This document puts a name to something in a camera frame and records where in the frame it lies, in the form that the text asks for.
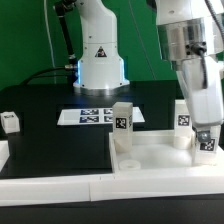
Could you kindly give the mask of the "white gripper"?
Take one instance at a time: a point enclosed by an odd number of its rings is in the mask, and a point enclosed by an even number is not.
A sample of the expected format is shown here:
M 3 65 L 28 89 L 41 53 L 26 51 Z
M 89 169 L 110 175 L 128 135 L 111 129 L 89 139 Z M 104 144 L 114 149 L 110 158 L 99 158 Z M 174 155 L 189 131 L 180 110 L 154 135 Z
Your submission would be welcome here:
M 207 87 L 200 58 L 183 60 L 177 71 L 178 81 L 187 104 L 192 124 L 200 143 L 211 141 L 211 126 L 221 125 L 224 119 L 223 94 L 219 65 L 214 58 L 205 58 Z

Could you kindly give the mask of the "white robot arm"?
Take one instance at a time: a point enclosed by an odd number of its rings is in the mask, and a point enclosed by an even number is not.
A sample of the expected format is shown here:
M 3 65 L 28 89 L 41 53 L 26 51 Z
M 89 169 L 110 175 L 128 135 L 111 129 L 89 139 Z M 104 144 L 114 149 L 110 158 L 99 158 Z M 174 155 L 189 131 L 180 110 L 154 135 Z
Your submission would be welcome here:
M 224 51 L 222 0 L 146 0 L 156 12 L 161 59 L 176 71 L 199 142 L 212 139 L 224 121 L 220 70 Z M 102 0 L 59 0 L 60 21 L 73 88 L 88 95 L 113 94 L 130 85 L 118 53 L 117 18 Z

